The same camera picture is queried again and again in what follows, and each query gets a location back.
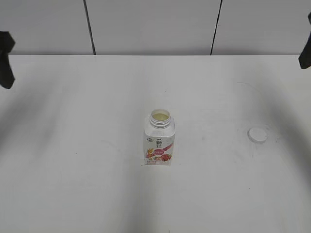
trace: fruit illustration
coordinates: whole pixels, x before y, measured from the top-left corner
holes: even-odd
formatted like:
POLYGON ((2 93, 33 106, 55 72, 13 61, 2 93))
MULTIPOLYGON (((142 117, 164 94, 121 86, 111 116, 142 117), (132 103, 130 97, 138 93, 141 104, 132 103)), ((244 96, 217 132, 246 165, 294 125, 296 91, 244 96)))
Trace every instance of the fruit illustration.
POLYGON ((161 156, 159 156, 159 157, 156 157, 155 160, 156 160, 156 161, 163 161, 163 162, 166 162, 166 161, 170 160, 171 157, 172 157, 172 156, 171 156, 170 154, 163 154, 163 155, 161 155, 161 156))

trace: pink label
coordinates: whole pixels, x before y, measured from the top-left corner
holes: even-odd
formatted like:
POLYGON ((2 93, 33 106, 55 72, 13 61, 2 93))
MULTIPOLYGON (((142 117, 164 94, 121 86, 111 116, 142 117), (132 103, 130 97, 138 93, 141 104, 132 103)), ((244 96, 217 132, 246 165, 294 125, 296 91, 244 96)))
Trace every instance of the pink label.
POLYGON ((154 150, 154 154, 155 154, 155 155, 163 155, 163 154, 164 154, 164 150, 162 150, 162 149, 156 149, 156 150, 154 150))

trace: black object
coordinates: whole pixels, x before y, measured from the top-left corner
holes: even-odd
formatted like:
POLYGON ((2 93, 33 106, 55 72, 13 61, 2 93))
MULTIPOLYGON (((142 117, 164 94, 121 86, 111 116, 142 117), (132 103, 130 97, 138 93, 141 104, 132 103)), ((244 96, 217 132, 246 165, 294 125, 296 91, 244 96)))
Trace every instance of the black object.
POLYGON ((14 45, 9 32, 0 32, 0 85, 6 89, 10 89, 15 80, 8 56, 14 45))
MULTIPOLYGON (((311 13, 309 14, 308 18, 311 24, 311 13)), ((307 41, 307 44, 305 48, 302 50, 298 59, 302 69, 306 69, 311 66, 311 33, 307 41)))

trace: bottle opening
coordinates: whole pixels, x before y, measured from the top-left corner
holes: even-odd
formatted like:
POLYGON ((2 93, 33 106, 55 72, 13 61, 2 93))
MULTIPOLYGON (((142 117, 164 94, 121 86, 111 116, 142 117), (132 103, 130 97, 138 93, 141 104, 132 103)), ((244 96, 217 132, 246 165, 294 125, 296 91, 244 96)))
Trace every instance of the bottle opening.
POLYGON ((151 112, 151 117, 158 121, 165 121, 170 118, 170 113, 164 109, 155 109, 151 112))
POLYGON ((157 128, 164 128, 171 121, 170 113, 165 109, 154 109, 150 115, 150 122, 157 128))

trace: white bottle cap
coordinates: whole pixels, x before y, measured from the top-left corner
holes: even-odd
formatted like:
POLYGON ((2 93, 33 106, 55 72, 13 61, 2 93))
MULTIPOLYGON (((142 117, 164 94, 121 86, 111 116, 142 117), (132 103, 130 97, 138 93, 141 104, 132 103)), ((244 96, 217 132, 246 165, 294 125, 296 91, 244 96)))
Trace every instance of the white bottle cap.
POLYGON ((248 133, 248 138, 255 143, 264 143, 267 140, 267 133, 261 128, 251 128, 248 133))

